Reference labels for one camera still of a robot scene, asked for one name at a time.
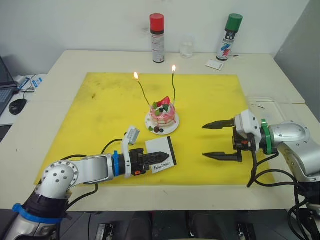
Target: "candle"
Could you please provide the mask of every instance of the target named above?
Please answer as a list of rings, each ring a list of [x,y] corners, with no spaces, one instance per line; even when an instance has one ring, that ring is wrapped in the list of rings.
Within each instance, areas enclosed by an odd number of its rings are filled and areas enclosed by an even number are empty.
[[[173,87],[173,90],[174,90],[173,103],[176,100],[176,88],[175,88],[175,85],[174,85],[175,71],[176,71],[176,65],[173,65],[172,66],[172,87]]]
[[[146,102],[148,103],[148,105],[150,106],[150,103],[146,97],[146,94],[145,94],[145,91],[144,91],[144,88],[142,87],[141,83],[139,82],[139,76],[138,76],[138,73],[135,71],[133,73],[133,76],[134,76],[134,79],[138,82],[138,84],[140,85],[141,87],[141,90],[142,90],[142,93],[143,93],[143,96],[144,96],[144,99],[146,100]]]

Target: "white plate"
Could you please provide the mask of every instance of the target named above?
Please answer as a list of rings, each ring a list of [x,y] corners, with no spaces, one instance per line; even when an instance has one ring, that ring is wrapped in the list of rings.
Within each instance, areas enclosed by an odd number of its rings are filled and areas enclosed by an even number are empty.
[[[144,119],[144,123],[145,123],[145,126],[146,126],[146,128],[148,129],[149,132],[157,134],[157,135],[167,135],[167,134],[170,134],[170,133],[174,132],[177,129],[177,127],[179,126],[180,118],[179,118],[179,115],[177,113],[175,113],[174,120],[175,120],[175,122],[173,124],[171,124],[170,126],[161,126],[161,127],[159,127],[159,128],[164,130],[163,132],[149,131],[149,126],[151,126],[153,129],[157,126],[151,120],[150,112],[148,112],[146,114],[145,119]]]

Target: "candle flame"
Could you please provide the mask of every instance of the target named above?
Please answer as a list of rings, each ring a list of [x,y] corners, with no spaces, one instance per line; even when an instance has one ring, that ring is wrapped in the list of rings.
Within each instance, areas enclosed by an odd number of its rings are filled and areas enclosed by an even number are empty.
[[[139,77],[138,77],[138,73],[136,71],[133,73],[133,76],[134,76],[134,79],[138,81]]]

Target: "blue strap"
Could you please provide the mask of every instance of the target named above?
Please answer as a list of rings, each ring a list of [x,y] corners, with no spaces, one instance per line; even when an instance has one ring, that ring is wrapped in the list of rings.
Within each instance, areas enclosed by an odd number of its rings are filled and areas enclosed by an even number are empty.
[[[34,223],[40,223],[40,224],[58,224],[60,223],[63,218],[45,218],[45,217],[38,217],[33,216],[30,213],[26,212],[24,208],[21,206],[21,204],[16,203],[12,210],[16,213],[19,213],[24,219],[27,219]]]
[[[114,176],[119,176],[119,155],[118,151],[114,151],[112,156],[113,162],[114,162]]]

